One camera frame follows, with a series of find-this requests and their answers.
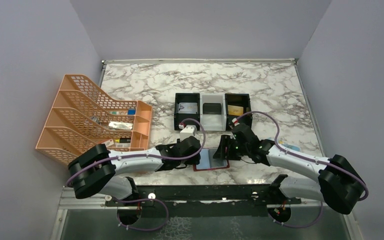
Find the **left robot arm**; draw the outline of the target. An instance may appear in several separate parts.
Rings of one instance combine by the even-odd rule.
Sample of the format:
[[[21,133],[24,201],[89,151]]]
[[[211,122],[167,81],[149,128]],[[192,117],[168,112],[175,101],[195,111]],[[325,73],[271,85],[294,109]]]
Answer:
[[[142,151],[111,152],[105,144],[97,144],[68,164],[66,186],[74,189],[77,199],[104,194],[125,200],[135,194],[135,183],[130,177],[116,180],[116,176],[170,171],[188,160],[199,159],[202,150],[202,142],[194,136]]]

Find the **red card holder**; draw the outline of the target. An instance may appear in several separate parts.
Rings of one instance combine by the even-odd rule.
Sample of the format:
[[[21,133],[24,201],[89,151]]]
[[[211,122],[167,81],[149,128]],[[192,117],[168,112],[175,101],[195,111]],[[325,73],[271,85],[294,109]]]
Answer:
[[[200,152],[200,160],[198,164],[193,165],[194,172],[213,171],[219,169],[228,169],[230,167],[227,159],[214,158],[217,148],[204,148]]]

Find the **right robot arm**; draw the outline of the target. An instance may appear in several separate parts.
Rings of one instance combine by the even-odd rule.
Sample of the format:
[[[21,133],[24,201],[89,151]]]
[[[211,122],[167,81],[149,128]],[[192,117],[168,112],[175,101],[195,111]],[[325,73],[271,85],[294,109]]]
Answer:
[[[350,214],[365,193],[365,182],[345,157],[319,157],[284,148],[274,140],[259,139],[245,124],[220,137],[213,157],[229,161],[249,157],[256,164],[297,173],[302,177],[286,176],[279,183],[281,198],[322,201],[343,215]]]

